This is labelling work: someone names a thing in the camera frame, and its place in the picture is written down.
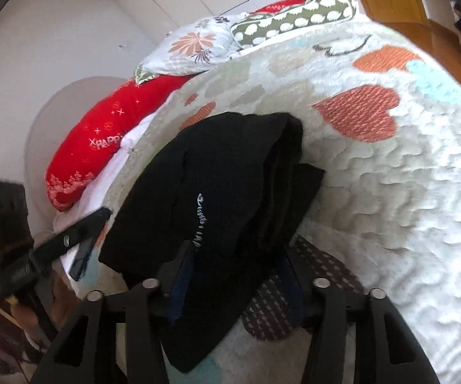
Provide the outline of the left hand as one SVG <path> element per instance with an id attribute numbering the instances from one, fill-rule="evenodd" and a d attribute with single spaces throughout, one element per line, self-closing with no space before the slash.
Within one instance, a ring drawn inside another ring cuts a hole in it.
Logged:
<path id="1" fill-rule="evenodd" d="M 48 316 L 55 328 L 60 330 L 77 308 L 79 299 L 56 271 L 52 273 L 50 285 L 52 300 Z M 33 341 L 33 346 L 43 348 L 50 346 L 51 340 L 45 336 L 44 330 L 39 326 L 38 317 L 32 308 L 18 301 L 11 306 L 11 313 L 27 334 L 27 339 Z"/>

